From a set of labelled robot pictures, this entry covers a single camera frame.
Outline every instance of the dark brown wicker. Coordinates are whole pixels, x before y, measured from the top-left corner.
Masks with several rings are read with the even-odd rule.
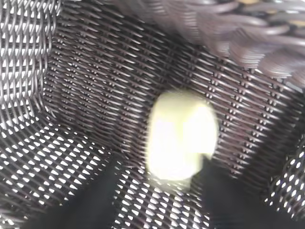
[[[305,125],[301,92],[98,0],[0,1],[0,22],[4,228],[68,200],[114,155],[122,171],[114,228],[209,228],[200,177],[189,193],[168,194],[145,175],[150,108],[164,90],[182,87],[217,111],[214,161],[262,201],[305,214],[304,141],[295,154]]]

